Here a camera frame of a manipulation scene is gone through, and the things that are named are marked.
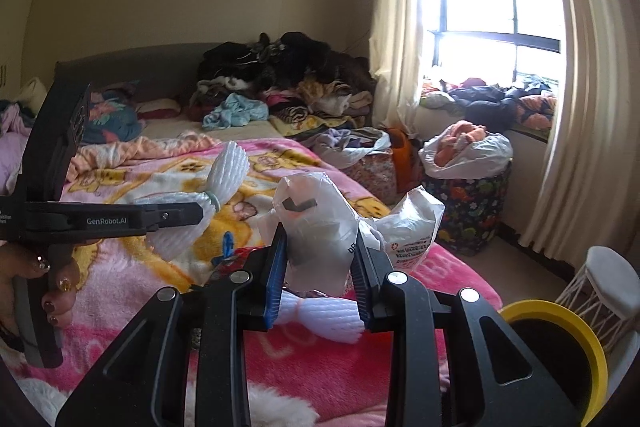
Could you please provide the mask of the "left hand painted nails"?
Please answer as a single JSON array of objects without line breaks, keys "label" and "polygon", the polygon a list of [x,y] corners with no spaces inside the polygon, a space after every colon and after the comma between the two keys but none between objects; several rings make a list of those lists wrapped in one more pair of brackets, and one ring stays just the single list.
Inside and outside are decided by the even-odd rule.
[{"label": "left hand painted nails", "polygon": [[55,329],[66,329],[73,322],[80,271],[70,259],[50,274],[50,265],[39,253],[20,245],[1,243],[1,328],[20,337],[23,323],[35,316],[34,299],[29,291],[35,289],[38,309]]}]

